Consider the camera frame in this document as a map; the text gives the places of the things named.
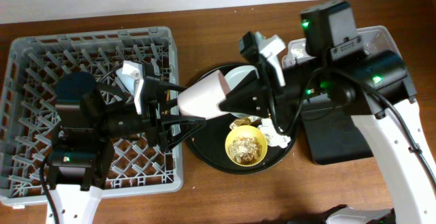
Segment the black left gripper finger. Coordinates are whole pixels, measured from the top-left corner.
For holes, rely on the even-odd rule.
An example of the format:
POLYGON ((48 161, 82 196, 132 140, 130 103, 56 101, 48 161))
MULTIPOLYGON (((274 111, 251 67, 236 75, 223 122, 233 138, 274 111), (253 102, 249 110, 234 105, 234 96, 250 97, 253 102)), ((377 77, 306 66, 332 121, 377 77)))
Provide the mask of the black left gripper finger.
POLYGON ((159 88, 158 88, 158 90, 161 92, 165 92, 165 91, 183 92, 186 89, 187 89, 187 87, 185 87, 185 86, 180 86, 180 85, 173 84, 171 82, 166 82, 166 81, 160 81, 159 88))
POLYGON ((206 125, 206 119, 197 116, 164 116, 161 119, 161 148, 173 149, 206 125), (179 126, 181 132, 174 135, 173 126, 179 126))

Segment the white round plate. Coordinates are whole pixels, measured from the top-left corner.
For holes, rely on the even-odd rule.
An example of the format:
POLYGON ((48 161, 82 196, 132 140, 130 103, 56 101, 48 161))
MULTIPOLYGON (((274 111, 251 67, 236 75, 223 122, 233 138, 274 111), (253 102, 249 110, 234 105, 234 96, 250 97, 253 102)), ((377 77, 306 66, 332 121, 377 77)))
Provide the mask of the white round plate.
POLYGON ((252 65, 242 65, 240 67, 235 67, 230 70, 225 76, 225 81, 227 82, 230 90, 234 89, 247 75, 256 68, 252 65))

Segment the gold snack wrapper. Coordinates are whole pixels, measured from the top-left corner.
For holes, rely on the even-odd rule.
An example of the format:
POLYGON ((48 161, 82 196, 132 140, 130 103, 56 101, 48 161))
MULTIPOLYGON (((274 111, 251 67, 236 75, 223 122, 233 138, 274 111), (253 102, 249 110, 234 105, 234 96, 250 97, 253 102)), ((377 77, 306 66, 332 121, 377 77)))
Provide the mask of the gold snack wrapper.
POLYGON ((261 118, 257 117, 257 116, 249 116, 249 117, 245 117, 245 118, 237 118, 235 119, 233 122, 230 123, 229 128, 231 130, 240 127, 240 126, 244 126, 244 125, 249 125, 249 126, 254 126, 257 127, 259 124, 261 123, 261 118))

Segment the pink cup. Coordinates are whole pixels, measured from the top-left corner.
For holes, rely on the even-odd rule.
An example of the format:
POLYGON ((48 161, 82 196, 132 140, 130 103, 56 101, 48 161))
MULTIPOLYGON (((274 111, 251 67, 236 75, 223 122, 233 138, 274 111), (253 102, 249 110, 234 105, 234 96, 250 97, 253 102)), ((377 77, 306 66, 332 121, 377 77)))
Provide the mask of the pink cup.
POLYGON ((178 108, 184 116, 198 116, 206 120, 228 114, 219 108, 230 87, 217 70, 178 95, 178 108))

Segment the white tissue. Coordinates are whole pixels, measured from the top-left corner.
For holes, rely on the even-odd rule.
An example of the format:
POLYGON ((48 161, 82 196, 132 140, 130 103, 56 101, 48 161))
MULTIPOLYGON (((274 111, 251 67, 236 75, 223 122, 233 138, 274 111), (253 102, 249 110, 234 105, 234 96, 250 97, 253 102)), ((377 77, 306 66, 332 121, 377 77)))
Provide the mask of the white tissue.
POLYGON ((291 142, 291 137, 287 135, 280 135, 276 132, 273 122, 270 118, 262 118, 258 129, 265 136, 267 145, 271 147, 286 148, 291 142))

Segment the yellow bowl with food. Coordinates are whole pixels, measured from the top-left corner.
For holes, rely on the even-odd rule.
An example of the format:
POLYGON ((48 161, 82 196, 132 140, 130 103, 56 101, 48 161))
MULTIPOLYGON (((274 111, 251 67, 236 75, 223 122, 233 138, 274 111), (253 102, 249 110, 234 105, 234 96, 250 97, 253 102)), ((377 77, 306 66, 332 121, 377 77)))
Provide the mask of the yellow bowl with food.
POLYGON ((237 127, 225 139, 225 152, 235 164, 251 167, 259 164, 268 152, 265 135, 256 127, 237 127))

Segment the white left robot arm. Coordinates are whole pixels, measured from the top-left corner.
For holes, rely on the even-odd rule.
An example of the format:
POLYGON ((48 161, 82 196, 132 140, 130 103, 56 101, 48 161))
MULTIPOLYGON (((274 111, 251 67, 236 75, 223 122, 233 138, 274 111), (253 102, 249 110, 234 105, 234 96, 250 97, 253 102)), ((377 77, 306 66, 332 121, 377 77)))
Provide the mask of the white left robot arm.
POLYGON ((163 81, 148 63, 124 61, 116 74, 123 91, 90 73, 77 71, 57 82, 55 110, 60 123, 52 132, 52 150, 40 166, 47 198, 47 223, 92 223, 114 156, 114 138, 144 134, 165 153, 203 128, 205 118, 171 114, 176 99, 168 91, 185 87, 163 81))

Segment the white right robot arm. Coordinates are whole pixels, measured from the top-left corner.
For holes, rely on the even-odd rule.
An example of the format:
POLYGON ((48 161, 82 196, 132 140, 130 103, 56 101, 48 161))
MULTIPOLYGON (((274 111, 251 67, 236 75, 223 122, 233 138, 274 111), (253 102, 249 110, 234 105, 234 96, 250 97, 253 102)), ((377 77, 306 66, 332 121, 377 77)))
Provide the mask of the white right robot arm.
POLYGON ((369 145, 394 204, 391 210, 334 208, 327 223, 434 223, 435 160, 421 130, 416 88, 395 52, 366 54, 348 2, 335 0, 300 14, 309 60, 282 69, 262 41, 246 33, 241 55, 259 77, 244 81, 219 104, 226 112, 277 119, 279 106, 299 118, 310 97, 325 93, 342 106, 369 145))

